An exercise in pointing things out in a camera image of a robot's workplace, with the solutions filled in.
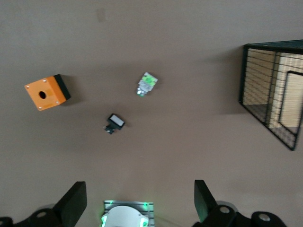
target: black metal mesh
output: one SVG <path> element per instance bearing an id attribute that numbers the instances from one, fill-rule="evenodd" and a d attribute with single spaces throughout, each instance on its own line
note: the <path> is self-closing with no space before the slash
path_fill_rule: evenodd
<path id="1" fill-rule="evenodd" d="M 302 51 L 268 43 L 245 45 L 239 100 L 291 150 L 297 144 L 303 112 L 303 51 L 298 50 Z"/>

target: bolt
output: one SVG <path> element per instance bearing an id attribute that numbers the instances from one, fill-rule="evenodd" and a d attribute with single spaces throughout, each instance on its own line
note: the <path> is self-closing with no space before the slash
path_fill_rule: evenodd
<path id="1" fill-rule="evenodd" d="M 270 217 L 266 214 L 259 214 L 259 218 L 262 220 L 262 221 L 270 221 Z"/>
<path id="2" fill-rule="evenodd" d="M 46 212 L 41 212 L 37 214 L 37 218 L 42 218 L 46 215 Z"/>
<path id="3" fill-rule="evenodd" d="M 230 212 L 227 207 L 220 207 L 220 211 L 224 214 L 228 214 Z"/>

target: gray surface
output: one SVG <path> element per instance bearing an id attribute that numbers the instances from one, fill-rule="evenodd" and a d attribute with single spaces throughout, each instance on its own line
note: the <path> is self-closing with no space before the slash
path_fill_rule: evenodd
<path id="1" fill-rule="evenodd" d="M 238 103 L 241 46 L 301 39 L 302 0 L 0 0 L 0 216 L 20 221 L 85 180 L 78 227 L 104 200 L 152 201 L 158 227 L 198 217 L 194 180 L 243 215 L 303 223 L 303 139 L 290 152 Z M 144 72 L 159 79 L 136 95 Z M 39 112 L 23 86 L 63 74 Z M 108 135 L 111 113 L 125 127 Z"/>

